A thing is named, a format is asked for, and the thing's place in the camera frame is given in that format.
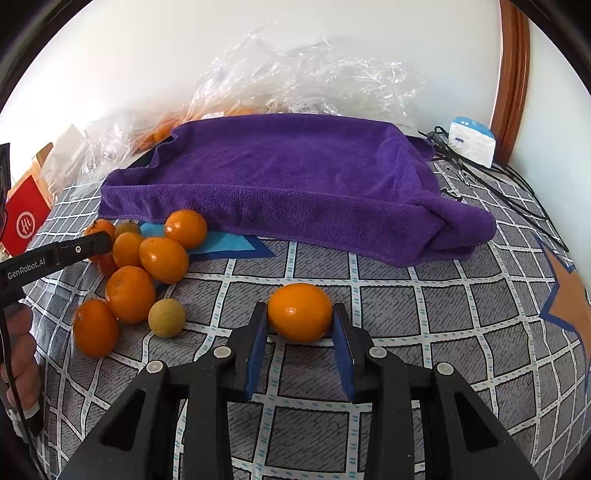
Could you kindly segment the person's left hand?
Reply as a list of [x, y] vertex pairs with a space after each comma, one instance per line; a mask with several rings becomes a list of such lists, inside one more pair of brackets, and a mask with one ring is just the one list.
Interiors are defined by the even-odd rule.
[[11, 366], [16, 391], [24, 411], [34, 407], [38, 401], [42, 381], [35, 353], [37, 343], [30, 333], [32, 311], [22, 304], [13, 304], [4, 310], [11, 343]]

